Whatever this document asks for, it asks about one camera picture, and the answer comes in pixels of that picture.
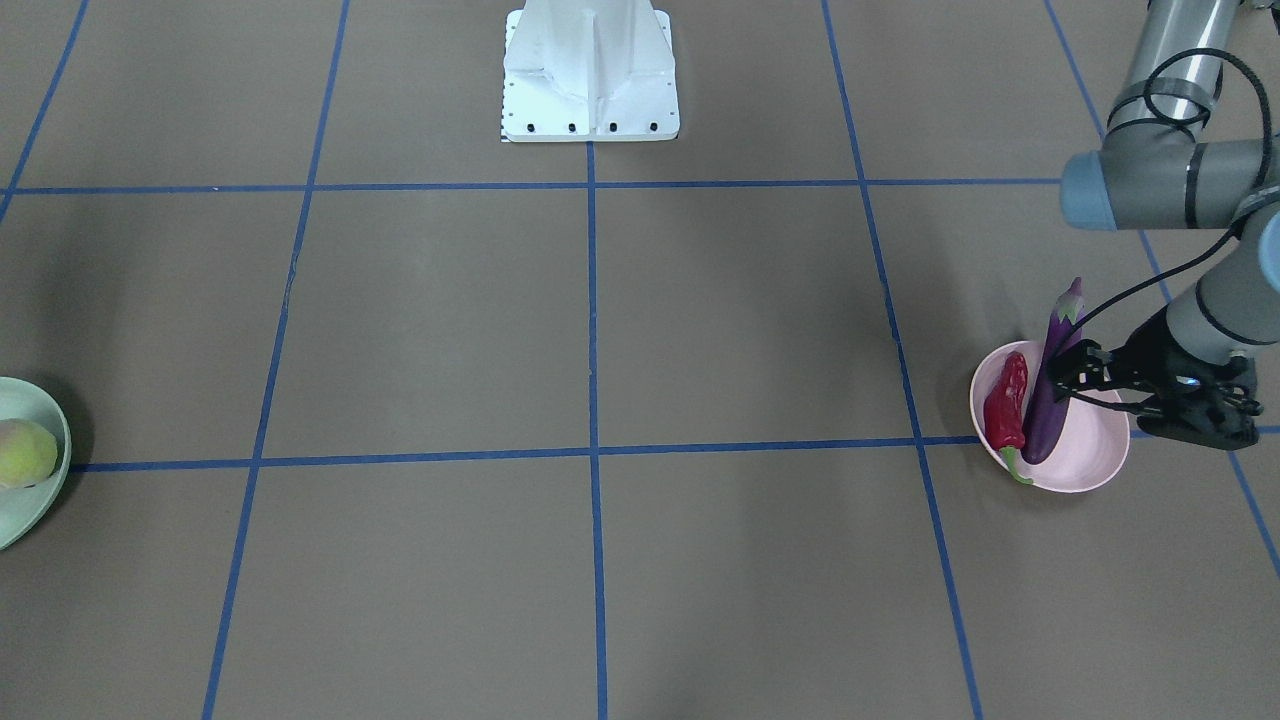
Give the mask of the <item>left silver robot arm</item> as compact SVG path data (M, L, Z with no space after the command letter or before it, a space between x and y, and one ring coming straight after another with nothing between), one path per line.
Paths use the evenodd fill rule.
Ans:
M1236 246L1106 351L1074 322L1046 351L1057 398L1119 402L1147 434L1236 451L1256 445L1256 356L1277 346L1277 132L1257 74L1228 51L1238 1L1151 1L1100 150L1064 168L1069 225L1219 231Z

